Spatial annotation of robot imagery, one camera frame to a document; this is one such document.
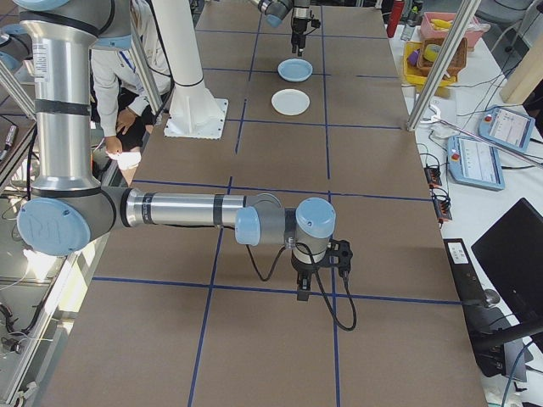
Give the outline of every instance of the plastic bin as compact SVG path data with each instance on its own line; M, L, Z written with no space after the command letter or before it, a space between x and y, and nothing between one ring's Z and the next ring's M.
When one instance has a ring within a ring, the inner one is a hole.
M421 70L417 68L416 66L411 66L407 62L407 57L411 55L413 51L416 49L421 49L423 44L421 42L412 42L407 41L406 45L404 46L404 57L403 57L403 67L404 67L404 76L406 77L406 81L411 83L412 85L424 85L426 83L426 80L428 79L426 76L423 75ZM439 83L439 87L449 86L456 82L456 77L451 76L450 78L444 79Z
M421 23L421 37L424 38L445 38L449 31L439 31L432 28L430 20L437 19L443 21L451 21L456 17L456 13L437 13L427 12L423 15L423 22ZM479 20L473 17L473 23L478 24ZM464 38L467 39L467 48L473 50L477 41L483 36L482 31L466 31Z

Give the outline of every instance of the pink box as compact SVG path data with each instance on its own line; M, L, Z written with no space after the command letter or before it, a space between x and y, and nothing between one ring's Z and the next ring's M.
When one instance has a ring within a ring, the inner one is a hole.
M424 13L423 22L421 23L421 36L423 39L428 38L445 38L449 31L437 31L432 28L430 20L437 19L443 21L451 21L456 17L456 13ZM473 23L478 24L479 21L473 17ZM483 36L482 31L468 31L466 32L465 37L467 38L467 48L473 50L475 44L481 36Z

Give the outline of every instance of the blue joint cap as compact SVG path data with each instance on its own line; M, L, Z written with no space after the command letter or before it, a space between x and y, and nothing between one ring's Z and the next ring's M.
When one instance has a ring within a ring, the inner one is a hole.
M64 6L70 0L14 0L14 3L31 11L48 11Z
M3 32L9 35L14 36L22 36L26 34L25 27L23 27L21 24L8 24L2 27Z
M15 72L22 65L21 62L8 53L0 52L0 59L2 60L3 64L6 65L6 68L8 68L11 72Z
M99 38L92 48L107 51L127 51L131 46L132 36L112 36L111 38Z
M251 246L260 242L260 218L252 206L241 208L236 213L236 241Z
M283 22L283 20L281 20L279 17L277 17L276 15L273 15L273 14L268 14L266 16L266 21L273 28L278 28L278 26L280 26L281 23Z
M21 237L38 252L66 256L91 241L91 231L79 212L59 199L34 198L17 215Z
M308 198L296 209L296 222L311 237L329 238L336 225L336 211L322 198Z

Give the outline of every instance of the light blue bowl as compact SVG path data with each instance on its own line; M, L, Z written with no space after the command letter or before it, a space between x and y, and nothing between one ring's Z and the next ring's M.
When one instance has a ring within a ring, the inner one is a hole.
M277 72L285 81L303 82L313 73L313 67L305 59L287 59L277 67Z

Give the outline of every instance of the person's hand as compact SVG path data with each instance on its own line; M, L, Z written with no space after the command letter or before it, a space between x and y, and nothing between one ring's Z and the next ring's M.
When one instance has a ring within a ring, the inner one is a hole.
M126 134L130 126L134 124L137 114L132 112L129 108L124 109L117 116L117 132L122 131L122 134Z
M105 151L111 157L122 153L122 143L117 136L105 137Z

